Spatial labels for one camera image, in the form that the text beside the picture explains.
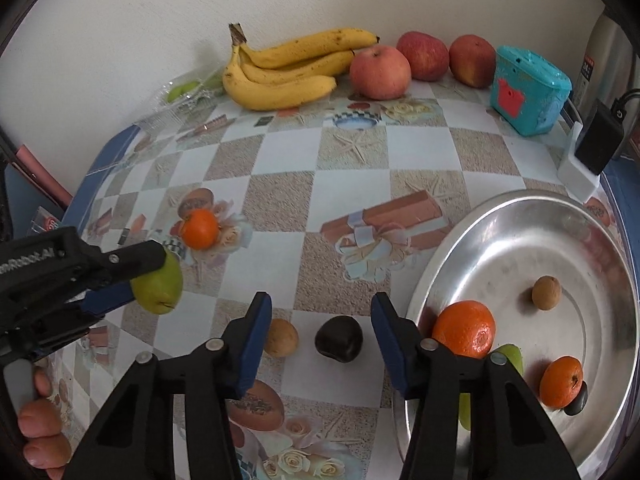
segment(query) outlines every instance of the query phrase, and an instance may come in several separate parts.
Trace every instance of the stainless steel kettle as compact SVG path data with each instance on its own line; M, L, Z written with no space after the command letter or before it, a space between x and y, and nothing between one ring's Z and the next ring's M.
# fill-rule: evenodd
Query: stainless steel kettle
M640 88L640 59L609 9L605 9L591 31L571 101L586 119L596 99L610 107L614 99L632 88ZM614 158L624 149L636 126L640 101L629 101L626 112L625 139Z

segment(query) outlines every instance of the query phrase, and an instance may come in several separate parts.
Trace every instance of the black charger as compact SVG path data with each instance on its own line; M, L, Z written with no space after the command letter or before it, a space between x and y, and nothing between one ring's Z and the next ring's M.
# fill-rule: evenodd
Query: black charger
M602 101L596 99L575 144L575 158L591 173L599 175L624 138L622 120Z

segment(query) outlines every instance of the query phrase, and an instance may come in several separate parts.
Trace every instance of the human hand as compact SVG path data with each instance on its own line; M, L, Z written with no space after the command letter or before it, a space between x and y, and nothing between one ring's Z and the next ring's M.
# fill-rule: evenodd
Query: human hand
M51 382L44 370L37 368L33 381L41 397L51 395ZM46 469L51 480L60 480L71 457L71 446L62 435L62 420L48 399L26 404L18 414L18 427L29 439L24 457L33 467Z

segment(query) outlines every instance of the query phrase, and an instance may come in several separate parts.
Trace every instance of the plastic container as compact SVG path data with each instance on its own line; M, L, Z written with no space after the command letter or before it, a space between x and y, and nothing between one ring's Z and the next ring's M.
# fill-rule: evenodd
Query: plastic container
M220 64L203 66L172 79L138 109L134 124L151 135L170 126L180 128L198 107L211 107L224 94L224 70Z
M570 91L571 80L542 56L498 47L491 106L522 136L551 130Z

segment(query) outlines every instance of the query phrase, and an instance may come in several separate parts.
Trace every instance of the pear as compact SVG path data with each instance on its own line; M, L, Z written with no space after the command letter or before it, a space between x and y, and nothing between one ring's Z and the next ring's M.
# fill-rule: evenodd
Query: pear
M133 296L142 308L152 314L172 312L182 295L182 269L178 258L164 248L166 258L158 270L130 281Z
M462 427L467 431L471 431L471 394L460 394L458 418Z
M522 363L522 352L516 345L506 344L502 345L500 348L495 349L496 352L500 352L504 355L516 368L520 376L524 375L524 365Z
M199 81L189 81L188 83L184 83L178 86L174 86L169 90L169 93L166 95L166 101L171 104L176 99L182 97L187 92L190 92L194 88L197 88L200 85Z
M524 374L522 352L516 345L502 345L500 348L495 349L495 352L500 352L504 355L521 376ZM471 394L460 394L458 418L462 427L467 431L471 431Z

